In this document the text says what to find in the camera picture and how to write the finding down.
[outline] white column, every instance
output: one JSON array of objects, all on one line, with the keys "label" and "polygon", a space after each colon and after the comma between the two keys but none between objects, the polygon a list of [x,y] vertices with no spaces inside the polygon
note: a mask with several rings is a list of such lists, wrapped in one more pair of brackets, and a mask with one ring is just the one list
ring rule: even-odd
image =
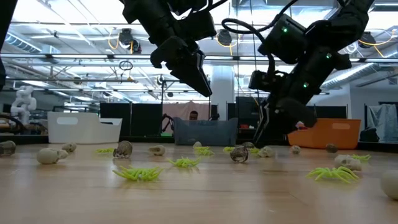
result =
[{"label": "white column", "polygon": [[232,66],[214,66],[211,76],[211,104],[218,105],[220,121],[227,119],[227,103],[234,102],[234,70]]}]

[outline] storage bin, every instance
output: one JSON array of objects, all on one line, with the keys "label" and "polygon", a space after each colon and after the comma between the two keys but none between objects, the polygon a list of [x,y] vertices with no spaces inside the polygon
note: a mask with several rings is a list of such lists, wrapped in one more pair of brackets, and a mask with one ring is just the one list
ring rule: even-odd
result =
[{"label": "storage bin", "polygon": [[289,144],[315,149],[324,149],[327,144],[334,144],[338,149],[355,149],[360,125],[360,119],[319,118],[314,127],[290,133]]},{"label": "storage bin", "polygon": [[238,119],[229,121],[184,121],[174,119],[176,145],[193,145],[200,141],[202,146],[234,146],[238,131]]},{"label": "storage bin", "polygon": [[50,143],[100,144],[119,142],[122,125],[122,119],[100,119],[95,113],[48,112],[48,121]]}]

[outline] white plastic bin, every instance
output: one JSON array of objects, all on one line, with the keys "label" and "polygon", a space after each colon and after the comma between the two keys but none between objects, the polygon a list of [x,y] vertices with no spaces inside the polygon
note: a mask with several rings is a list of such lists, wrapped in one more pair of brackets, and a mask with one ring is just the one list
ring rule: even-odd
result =
[{"label": "white plastic bin", "polygon": [[49,112],[48,121],[50,143],[101,144],[118,142],[122,125],[122,119],[99,118],[95,113]]}]

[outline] white wall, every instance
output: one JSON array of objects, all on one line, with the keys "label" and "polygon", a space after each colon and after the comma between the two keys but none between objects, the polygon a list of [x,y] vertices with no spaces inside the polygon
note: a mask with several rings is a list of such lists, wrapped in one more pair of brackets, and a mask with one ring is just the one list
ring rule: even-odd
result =
[{"label": "white wall", "polygon": [[364,105],[377,106],[380,101],[398,102],[398,91],[351,87],[351,115],[361,120],[361,130],[365,127]]},{"label": "white wall", "polygon": [[[64,100],[55,95],[45,95],[42,91],[33,92],[37,101],[37,109],[51,111],[54,106],[63,106]],[[16,92],[0,92],[0,108],[3,104],[12,104],[15,101]]]}]

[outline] table surface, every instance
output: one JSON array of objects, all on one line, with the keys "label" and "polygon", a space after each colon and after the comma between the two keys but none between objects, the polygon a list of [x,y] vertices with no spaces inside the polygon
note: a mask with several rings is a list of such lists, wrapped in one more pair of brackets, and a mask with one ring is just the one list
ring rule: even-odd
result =
[{"label": "table surface", "polygon": [[[19,146],[0,158],[0,223],[397,223],[398,202],[382,192],[383,171],[398,169],[398,154],[372,155],[358,183],[315,182],[305,176],[332,167],[336,155],[303,149],[293,155],[275,146],[275,158],[249,156],[235,164],[221,147],[196,168],[167,162],[195,158],[191,147],[165,144],[164,156],[147,152],[153,144],[134,144],[131,159],[113,159],[96,149],[116,144],[79,145],[56,165],[40,165],[43,147]],[[366,151],[339,151],[367,154]],[[165,168],[156,182],[130,182],[112,170],[119,166]]]}]

